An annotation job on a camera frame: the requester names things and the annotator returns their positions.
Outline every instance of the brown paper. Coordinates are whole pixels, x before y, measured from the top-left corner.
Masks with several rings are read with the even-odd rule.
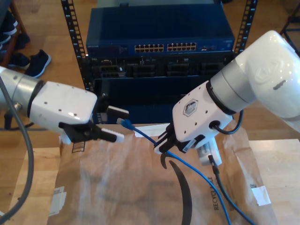
[[[223,161],[220,176],[229,196],[256,224],[278,224],[272,205],[258,206],[252,193],[251,188],[263,186],[263,181],[245,130],[218,135],[216,141]],[[130,134],[124,143],[90,141],[84,151],[79,144],[72,147],[64,146],[55,185],[64,186],[67,197],[48,225],[227,224],[209,184],[176,159],[155,154],[145,138]],[[211,166],[202,166],[195,150],[172,152],[218,186]],[[247,224],[224,201],[232,224]]]

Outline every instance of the network equipment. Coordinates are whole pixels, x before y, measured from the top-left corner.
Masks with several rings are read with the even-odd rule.
[[[234,35],[220,4],[94,8],[89,57],[230,52]]]

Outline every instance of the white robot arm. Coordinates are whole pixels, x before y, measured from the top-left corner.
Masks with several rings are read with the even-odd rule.
[[[174,106],[173,124],[159,137],[155,152],[172,146],[182,152],[200,148],[219,133],[215,125],[223,129],[256,99],[300,132],[300,59],[275,31],[262,35]]]
[[[90,121],[97,103],[94,93],[61,83],[45,83],[3,67],[0,76],[18,112],[35,124],[64,135],[66,143],[124,140],[123,134],[101,129]],[[0,109],[7,108],[0,94]]]
[[[72,142],[98,138],[123,141],[124,135],[101,130],[90,122],[95,94],[65,84],[44,83],[3,67],[0,76],[19,112],[32,122],[66,133]],[[233,114],[256,99],[300,132],[299,96],[300,59],[278,33],[269,31],[174,106],[173,123],[159,137],[155,152],[164,153],[172,146],[182,152],[203,149],[206,143],[214,146],[219,132],[213,127],[223,129]],[[0,95],[0,108],[6,107]]]

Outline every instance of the white label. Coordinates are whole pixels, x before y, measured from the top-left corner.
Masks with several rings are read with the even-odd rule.
[[[54,190],[49,216],[59,214],[65,204],[67,193],[63,192],[65,187],[57,187]]]
[[[189,143],[187,143],[187,145],[183,148],[182,151],[187,152],[187,151],[193,146],[193,144],[194,144],[195,142],[196,142],[195,139],[190,140]]]
[[[257,200],[257,204],[259,206],[271,204],[267,189],[265,186],[255,187],[251,189],[255,199]]]

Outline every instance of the sticker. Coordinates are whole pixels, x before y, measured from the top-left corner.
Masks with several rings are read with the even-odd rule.
[[[198,106],[198,101],[195,99],[190,100],[185,106],[183,110],[183,115],[189,117],[194,112],[196,112]]]
[[[267,189],[265,186],[255,187],[251,189],[255,199],[257,200],[257,204],[259,206],[271,204]]]
[[[67,193],[64,192],[65,187],[57,187],[54,190],[49,216],[59,214],[65,204]]]
[[[187,145],[183,148],[182,151],[187,152],[187,151],[193,146],[193,144],[194,144],[195,142],[196,142],[195,139],[190,140],[189,143],[187,143]]]
[[[144,127],[137,127],[140,131],[148,135],[149,137],[160,136],[163,132],[165,132],[166,127],[169,123],[166,124],[158,124]],[[135,131],[136,137],[143,137],[141,134]]]

